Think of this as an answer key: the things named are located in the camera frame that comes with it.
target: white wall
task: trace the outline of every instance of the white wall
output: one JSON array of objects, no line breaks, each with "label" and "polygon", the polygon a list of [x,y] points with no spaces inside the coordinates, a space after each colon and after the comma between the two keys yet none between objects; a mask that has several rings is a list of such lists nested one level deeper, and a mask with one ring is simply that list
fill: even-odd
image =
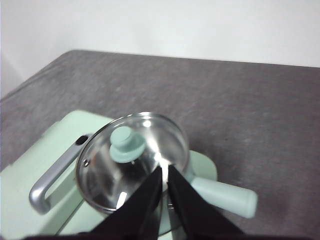
[{"label": "white wall", "polygon": [[318,0],[2,0],[1,96],[62,53],[320,67]]}]

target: silver handle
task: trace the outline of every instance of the silver handle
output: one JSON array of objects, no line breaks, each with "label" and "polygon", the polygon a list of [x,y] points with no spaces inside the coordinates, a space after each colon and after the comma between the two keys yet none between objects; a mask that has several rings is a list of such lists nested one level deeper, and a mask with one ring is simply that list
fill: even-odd
[{"label": "silver handle", "polygon": [[51,206],[50,202],[45,199],[46,192],[75,160],[91,136],[92,134],[86,134],[79,137],[33,185],[29,193],[29,201],[39,214],[44,215],[49,212]]}]

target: pot handle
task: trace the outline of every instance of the pot handle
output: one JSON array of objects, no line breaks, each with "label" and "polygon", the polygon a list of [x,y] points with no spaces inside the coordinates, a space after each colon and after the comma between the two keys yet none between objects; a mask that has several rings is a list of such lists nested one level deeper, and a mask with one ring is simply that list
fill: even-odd
[{"label": "pot handle", "polygon": [[33,185],[29,193],[29,202],[39,214],[49,212],[50,202],[45,199],[47,190],[75,160],[91,136],[92,134],[86,134],[79,137]]},{"label": "pot handle", "polygon": [[248,219],[255,216],[258,195],[250,189],[197,176],[191,185],[211,205]]}]

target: lid knob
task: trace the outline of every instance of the lid knob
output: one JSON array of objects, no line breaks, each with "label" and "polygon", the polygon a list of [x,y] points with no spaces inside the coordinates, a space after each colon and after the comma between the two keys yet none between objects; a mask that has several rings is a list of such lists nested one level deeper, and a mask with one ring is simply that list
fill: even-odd
[{"label": "lid knob", "polygon": [[116,163],[129,163],[144,152],[146,141],[128,126],[120,126],[110,136],[110,156]]}]

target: gray table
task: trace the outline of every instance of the gray table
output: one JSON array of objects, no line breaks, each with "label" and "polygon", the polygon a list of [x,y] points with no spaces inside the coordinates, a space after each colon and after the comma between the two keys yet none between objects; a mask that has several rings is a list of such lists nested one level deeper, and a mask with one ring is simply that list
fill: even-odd
[{"label": "gray table", "polygon": [[254,219],[224,213],[236,225],[320,239],[320,68],[69,51],[1,101],[1,167],[76,109],[169,116],[258,193]]}]

